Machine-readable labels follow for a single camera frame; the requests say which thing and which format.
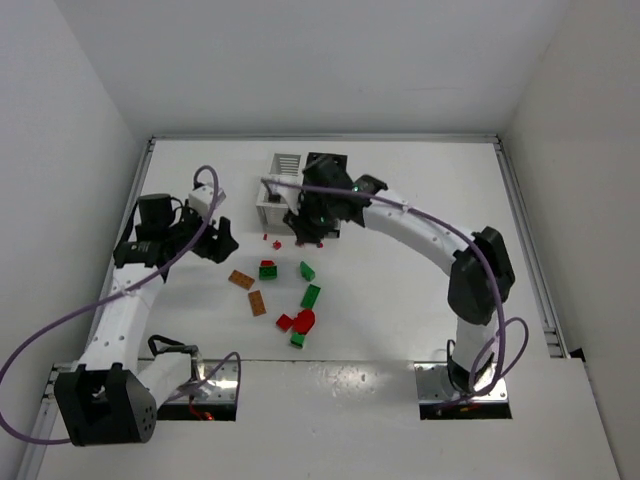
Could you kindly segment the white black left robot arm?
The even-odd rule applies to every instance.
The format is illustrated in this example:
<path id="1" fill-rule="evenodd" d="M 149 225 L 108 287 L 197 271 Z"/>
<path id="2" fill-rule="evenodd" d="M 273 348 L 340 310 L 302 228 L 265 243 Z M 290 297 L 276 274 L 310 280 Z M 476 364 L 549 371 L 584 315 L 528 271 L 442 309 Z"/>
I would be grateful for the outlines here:
<path id="1" fill-rule="evenodd" d="M 174 259 L 192 252 L 220 264 L 237 250 L 230 220 L 212 217 L 224 199 L 207 185 L 181 205 L 169 194 L 138 198 L 114 250 L 110 299 L 93 338 L 54 385 L 73 445 L 146 443 L 159 408 L 206 382 L 197 346 L 144 332 Z"/>

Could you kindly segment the green square lego brick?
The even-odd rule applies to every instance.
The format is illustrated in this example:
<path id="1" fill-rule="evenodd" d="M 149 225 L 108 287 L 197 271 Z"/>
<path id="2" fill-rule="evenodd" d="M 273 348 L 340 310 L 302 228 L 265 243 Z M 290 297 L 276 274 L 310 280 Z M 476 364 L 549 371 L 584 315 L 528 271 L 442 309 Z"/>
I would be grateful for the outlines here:
<path id="1" fill-rule="evenodd" d="M 262 260 L 259 265 L 258 275 L 262 281 L 275 280 L 278 276 L 277 264 L 272 260 Z"/>

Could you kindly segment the brown lego plate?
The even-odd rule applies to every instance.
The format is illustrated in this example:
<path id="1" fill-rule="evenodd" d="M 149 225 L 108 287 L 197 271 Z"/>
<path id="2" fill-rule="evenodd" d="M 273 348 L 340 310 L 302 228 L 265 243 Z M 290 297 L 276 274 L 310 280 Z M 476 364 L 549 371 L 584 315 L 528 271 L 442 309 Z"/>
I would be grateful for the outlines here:
<path id="1" fill-rule="evenodd" d="M 252 315 L 254 317 L 261 316 L 267 313 L 264 299 L 260 290 L 250 291 L 248 293 L 248 300 Z"/>
<path id="2" fill-rule="evenodd" d="M 255 283 L 255 279 L 239 270 L 233 270 L 232 273 L 230 274 L 228 280 L 233 283 L 234 285 L 243 288 L 247 291 L 249 291 L 254 283 Z"/>

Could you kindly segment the small red lego brick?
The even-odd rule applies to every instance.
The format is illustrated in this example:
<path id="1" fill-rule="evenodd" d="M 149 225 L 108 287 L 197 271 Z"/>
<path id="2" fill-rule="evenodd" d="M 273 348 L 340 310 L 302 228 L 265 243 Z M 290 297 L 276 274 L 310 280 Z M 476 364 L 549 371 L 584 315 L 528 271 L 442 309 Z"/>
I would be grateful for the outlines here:
<path id="1" fill-rule="evenodd" d="M 294 320 L 286 314 L 281 315 L 276 321 L 276 326 L 283 332 L 287 332 L 294 324 Z"/>

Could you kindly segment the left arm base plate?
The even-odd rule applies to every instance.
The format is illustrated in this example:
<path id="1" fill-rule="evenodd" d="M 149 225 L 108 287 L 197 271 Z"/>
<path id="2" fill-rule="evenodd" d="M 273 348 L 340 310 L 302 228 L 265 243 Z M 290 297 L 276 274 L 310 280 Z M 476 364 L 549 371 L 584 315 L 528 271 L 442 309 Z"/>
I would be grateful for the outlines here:
<path id="1" fill-rule="evenodd" d="M 182 377 L 186 370 L 165 367 L 151 378 L 159 385 L 151 388 L 157 406 L 187 404 L 213 405 L 237 408 L 242 378 L 241 359 L 232 352 L 221 360 L 195 360 L 190 368 L 190 377 Z"/>

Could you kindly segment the green slope lego brick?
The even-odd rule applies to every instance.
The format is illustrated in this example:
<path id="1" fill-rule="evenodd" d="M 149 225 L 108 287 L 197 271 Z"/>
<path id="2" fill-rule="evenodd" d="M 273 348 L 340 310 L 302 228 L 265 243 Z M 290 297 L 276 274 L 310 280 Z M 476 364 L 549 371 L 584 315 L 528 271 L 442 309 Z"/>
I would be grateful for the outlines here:
<path id="1" fill-rule="evenodd" d="M 315 279 L 316 273 L 315 271 L 304 261 L 300 262 L 299 265 L 300 274 L 303 279 L 308 282 L 311 282 Z"/>

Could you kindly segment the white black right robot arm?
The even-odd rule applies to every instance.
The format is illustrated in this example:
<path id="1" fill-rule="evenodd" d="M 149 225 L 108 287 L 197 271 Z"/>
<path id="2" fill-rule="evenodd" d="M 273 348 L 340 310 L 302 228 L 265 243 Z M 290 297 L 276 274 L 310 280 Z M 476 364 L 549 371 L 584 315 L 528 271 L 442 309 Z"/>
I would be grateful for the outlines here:
<path id="1" fill-rule="evenodd" d="M 421 212 L 380 179 L 352 179 L 330 154 L 317 155 L 299 184 L 268 180 L 265 185 L 287 205 L 284 222 L 299 243 L 317 244 L 335 224 L 352 222 L 409 247 L 447 276 L 447 303 L 457 326 L 446 371 L 458 395 L 472 395 L 490 366 L 502 373 L 504 304 L 515 273 L 499 231 L 485 227 L 465 232 Z"/>

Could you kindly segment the small green lego brick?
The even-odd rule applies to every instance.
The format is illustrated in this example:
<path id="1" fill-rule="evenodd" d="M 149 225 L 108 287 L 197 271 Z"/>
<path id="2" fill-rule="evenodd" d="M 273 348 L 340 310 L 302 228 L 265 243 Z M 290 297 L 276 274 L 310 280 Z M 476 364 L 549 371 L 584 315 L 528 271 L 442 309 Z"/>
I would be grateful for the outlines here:
<path id="1" fill-rule="evenodd" d="M 290 337 L 290 344 L 295 348 L 302 349 L 305 345 L 305 340 L 305 334 L 294 332 Z"/>

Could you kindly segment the green lego plate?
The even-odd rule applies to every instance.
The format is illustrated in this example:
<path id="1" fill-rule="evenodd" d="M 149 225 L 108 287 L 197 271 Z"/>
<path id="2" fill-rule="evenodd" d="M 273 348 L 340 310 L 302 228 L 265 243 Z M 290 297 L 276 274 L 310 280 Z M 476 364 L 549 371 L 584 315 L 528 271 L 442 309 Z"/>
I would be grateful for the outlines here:
<path id="1" fill-rule="evenodd" d="M 319 297 L 321 288 L 314 284 L 309 284 L 305 290 L 300 306 L 302 309 L 312 309 Z"/>

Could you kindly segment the red rounded lego brick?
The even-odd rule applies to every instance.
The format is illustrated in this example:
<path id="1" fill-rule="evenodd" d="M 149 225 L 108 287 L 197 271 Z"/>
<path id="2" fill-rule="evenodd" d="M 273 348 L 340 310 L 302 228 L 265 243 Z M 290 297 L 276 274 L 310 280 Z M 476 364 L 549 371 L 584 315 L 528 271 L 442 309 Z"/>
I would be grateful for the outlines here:
<path id="1" fill-rule="evenodd" d="M 301 310 L 293 320 L 293 331 L 306 335 L 314 326 L 316 321 L 315 313 L 312 309 Z"/>

